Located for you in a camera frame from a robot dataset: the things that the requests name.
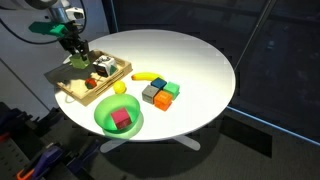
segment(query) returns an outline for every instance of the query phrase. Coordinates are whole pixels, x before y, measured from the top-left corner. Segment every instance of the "yellow ball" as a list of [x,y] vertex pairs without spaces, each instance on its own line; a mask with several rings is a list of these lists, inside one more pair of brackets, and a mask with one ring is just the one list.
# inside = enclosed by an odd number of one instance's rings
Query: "yellow ball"
[[123,81],[116,81],[113,84],[113,90],[116,94],[123,94],[126,92],[126,84]]

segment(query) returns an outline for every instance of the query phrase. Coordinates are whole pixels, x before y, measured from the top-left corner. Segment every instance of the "banana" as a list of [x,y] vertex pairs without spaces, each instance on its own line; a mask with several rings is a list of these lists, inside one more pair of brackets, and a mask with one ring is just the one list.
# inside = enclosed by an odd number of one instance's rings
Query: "banana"
[[133,74],[131,76],[131,79],[132,80],[136,80],[136,81],[141,81],[141,80],[147,80],[147,81],[153,81],[155,80],[156,78],[161,78],[161,79],[164,79],[163,76],[161,76],[160,74],[156,74],[156,73],[153,73],[153,72],[140,72],[140,73],[136,73],[136,74]]

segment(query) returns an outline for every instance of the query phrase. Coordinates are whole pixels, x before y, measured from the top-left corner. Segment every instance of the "wooden tray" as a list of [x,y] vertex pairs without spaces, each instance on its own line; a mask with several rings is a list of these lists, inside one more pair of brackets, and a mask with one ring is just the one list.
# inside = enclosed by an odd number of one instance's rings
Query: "wooden tray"
[[[117,71],[112,76],[102,77],[95,72],[92,62],[101,55],[111,56],[115,59]],[[122,79],[132,71],[130,62],[99,50],[90,51],[88,53],[88,58],[91,64],[84,70],[75,69],[68,65],[68,67],[61,68],[60,71],[57,70],[59,72],[56,72],[59,73],[60,77],[63,77],[63,80],[60,78],[60,81],[56,82],[58,87],[84,106],[90,104],[103,92],[112,87],[115,81]],[[87,78],[94,78],[97,86],[93,89],[87,89],[85,85],[85,80]]]

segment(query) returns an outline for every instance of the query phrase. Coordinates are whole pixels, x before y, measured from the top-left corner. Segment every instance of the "green bowl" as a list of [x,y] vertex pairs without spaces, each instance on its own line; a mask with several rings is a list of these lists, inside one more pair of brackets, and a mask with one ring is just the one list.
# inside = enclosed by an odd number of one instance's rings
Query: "green bowl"
[[[113,122],[111,113],[121,108],[127,109],[132,123],[129,126],[118,130]],[[105,98],[98,104],[94,111],[94,119],[96,123],[105,131],[118,134],[127,132],[134,127],[138,120],[139,114],[140,104],[135,97],[129,94],[114,94]]]

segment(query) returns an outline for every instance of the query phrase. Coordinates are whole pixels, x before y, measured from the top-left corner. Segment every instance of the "round white table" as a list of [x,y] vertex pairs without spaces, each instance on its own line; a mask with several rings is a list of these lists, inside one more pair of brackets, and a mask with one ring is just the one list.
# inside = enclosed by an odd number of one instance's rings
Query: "round white table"
[[[234,94],[235,74],[227,58],[210,44],[186,34],[164,30],[125,31],[96,39],[89,47],[132,63],[133,71],[122,81],[127,86],[126,94],[139,100],[143,114],[143,124],[134,136],[111,137],[111,141],[101,146],[102,152],[126,141],[166,139],[199,150],[200,144],[184,135],[214,120]],[[166,81],[180,85],[180,94],[166,112],[142,100],[142,91],[150,82],[131,80],[132,74],[145,71],[159,73]],[[111,88],[88,106],[72,101],[63,91],[57,91],[55,97],[71,120],[105,136],[94,120],[94,110],[113,94]]]

